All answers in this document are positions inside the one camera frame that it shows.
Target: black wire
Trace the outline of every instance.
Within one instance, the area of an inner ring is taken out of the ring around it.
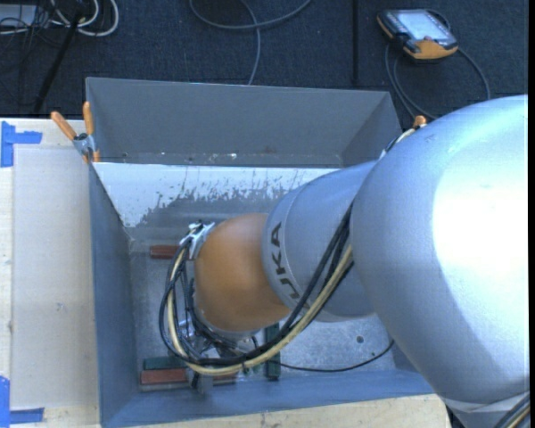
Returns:
[[[361,363],[357,363],[356,365],[346,366],[346,367],[340,367],[335,369],[325,369],[325,368],[316,368],[316,367],[304,367],[304,366],[294,366],[294,365],[287,365],[286,363],[281,363],[279,361],[271,361],[271,363],[277,363],[280,366],[287,367],[289,369],[296,369],[298,371],[310,371],[313,373],[343,373],[345,371],[351,371],[353,369],[357,369],[362,366],[366,366],[369,363],[372,363],[373,361],[377,360],[378,358],[384,356],[394,345],[394,340],[391,340],[389,342],[389,345],[378,355],[375,355],[374,357],[365,360]]]
[[[340,224],[338,225],[337,229],[335,230],[335,233],[327,245],[327,248],[325,249],[324,255],[319,261],[319,264],[317,265],[317,268],[314,272],[314,275],[311,277],[311,280],[309,281],[309,284],[305,290],[305,292],[300,297],[300,300],[298,301],[297,305],[295,306],[294,310],[292,311],[291,315],[288,316],[285,323],[282,325],[282,327],[279,329],[278,333],[268,342],[265,342],[261,346],[255,348],[254,350],[251,350],[249,352],[243,353],[242,355],[235,356],[232,358],[194,358],[194,357],[184,357],[179,354],[179,352],[174,348],[174,345],[171,343],[170,339],[166,335],[166,328],[164,325],[164,313],[167,306],[167,298],[171,291],[174,290],[175,282],[178,278],[178,272],[172,276],[172,280],[170,283],[167,284],[165,293],[161,299],[160,302],[160,309],[159,309],[159,329],[160,329],[160,337],[164,341],[164,343],[167,345],[167,347],[170,349],[170,351],[176,355],[177,357],[183,359],[184,361],[187,361],[189,363],[193,363],[195,365],[201,365],[201,366],[231,366],[231,365],[240,365],[244,361],[247,361],[252,358],[256,358],[257,356],[261,355],[262,353],[266,352],[267,350],[273,348],[275,345],[277,345],[284,337],[286,337],[290,331],[295,327],[296,324],[293,322],[295,321],[296,317],[300,314],[300,312],[304,309],[307,299],[309,298],[310,294],[315,289],[315,286],[317,285],[317,282],[323,273],[323,270],[326,267],[327,261],[329,260],[333,250],[336,248],[337,244],[341,241],[342,236],[345,233],[348,233],[349,229],[349,220],[350,220],[350,212],[352,209],[352,204],[348,207],[347,211],[342,217],[342,220]],[[177,249],[175,252],[175,256],[171,260],[171,265],[174,265],[174,262],[179,258],[179,252],[184,249],[191,240],[186,240],[181,247]]]

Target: electronic device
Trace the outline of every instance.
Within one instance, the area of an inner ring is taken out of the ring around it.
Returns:
[[[457,51],[456,38],[431,11],[384,10],[376,19],[389,39],[417,62],[436,62]]]

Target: wooden block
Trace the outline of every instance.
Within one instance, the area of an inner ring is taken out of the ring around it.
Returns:
[[[155,244],[149,250],[152,259],[172,259],[177,251],[177,245]]]

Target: wooden table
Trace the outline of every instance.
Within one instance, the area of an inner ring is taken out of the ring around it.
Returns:
[[[55,166],[55,156],[59,156],[60,153],[66,154],[70,159],[75,158],[75,165],[71,163],[70,169],[86,169],[85,164],[73,148],[71,142],[62,134],[58,127],[49,119],[0,119],[0,140],[1,140],[1,123],[3,120],[7,120],[9,124],[16,127],[17,132],[37,131],[42,134],[42,141],[39,144],[33,146],[34,151],[39,151],[41,160],[48,160],[50,154],[52,154],[52,164],[44,163],[40,165],[42,168],[39,176],[47,177],[48,170],[58,169]],[[71,125],[76,129],[78,133],[85,131],[85,125],[83,121],[72,121]],[[16,157],[20,155],[21,148],[17,145],[14,146],[14,164],[10,168],[0,167],[0,375],[11,380],[12,390],[16,389],[15,376],[12,369],[12,344],[15,341],[16,335],[21,334],[17,331],[16,323],[12,323],[12,313],[16,311],[17,306],[12,302],[13,297],[12,280],[14,275],[14,268],[19,271],[23,271],[15,267],[16,261],[14,255],[17,254],[14,247],[14,236],[16,235],[16,224],[14,223],[14,176],[16,170],[21,171],[19,163],[23,163],[24,158],[20,160]],[[17,202],[23,202],[24,198],[20,196],[16,197]],[[40,230],[36,230],[36,240],[40,239]],[[51,255],[58,255],[62,252],[60,249],[55,249],[55,240],[50,241],[51,246],[48,249]],[[77,240],[76,246],[82,246],[82,249],[77,249],[77,254],[80,252],[88,253],[87,246],[89,243],[86,240]],[[90,268],[87,267],[87,262],[84,263],[86,273],[81,274],[86,280],[91,279]],[[76,267],[76,265],[69,266],[67,268],[60,268],[60,277],[64,277],[63,270],[82,272],[82,267]],[[40,274],[40,267],[33,267],[29,272],[29,277],[32,274]],[[33,302],[39,301],[54,302],[48,300],[47,297],[51,296],[47,290],[39,290],[39,284],[42,284],[42,280],[36,280],[37,286],[36,293],[33,294]],[[92,299],[91,292],[82,292],[80,296],[85,296],[86,301]],[[63,310],[62,303],[57,303],[57,310]],[[93,338],[93,329],[86,331],[87,337],[78,337],[72,343],[56,343],[56,349],[63,351],[67,349],[68,353],[76,354],[79,347],[90,347],[87,344],[95,342]],[[44,421],[37,424],[25,424],[25,426],[36,427],[66,427],[66,426],[100,426],[98,424],[97,406],[92,401],[91,396],[96,395],[96,384],[91,383],[82,388],[71,387],[72,376],[71,371],[59,374],[60,381],[55,382],[56,385],[64,386],[65,388],[72,388],[73,392],[71,397],[74,400],[65,401],[63,405],[52,404],[51,401],[44,400],[41,406],[45,408]],[[261,414],[252,414],[246,416],[230,416],[221,417],[215,419],[194,420],[191,422],[167,424],[170,427],[186,427],[186,428],[198,428],[198,427],[210,427],[219,426],[222,428],[231,427],[267,427],[278,426],[285,427],[303,427],[310,426],[328,427],[334,428],[341,427],[423,427],[423,428],[448,428],[450,423],[446,413],[446,409],[441,400],[436,395],[423,395],[415,397],[405,397],[397,399],[380,399],[373,401],[363,401],[359,403],[338,404],[325,407],[313,407],[296,410],[286,410],[278,412],[269,412]]]

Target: metal bracket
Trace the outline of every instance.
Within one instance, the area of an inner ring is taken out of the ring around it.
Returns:
[[[188,235],[180,240],[180,245],[184,244],[186,240],[192,239],[188,248],[188,259],[194,260],[200,251],[200,248],[206,241],[208,233],[216,226],[215,222],[204,224],[201,221],[194,222],[188,226]]]
[[[82,133],[79,136],[75,136],[71,142],[81,155],[89,156],[90,153],[97,152],[97,144],[93,135]]]

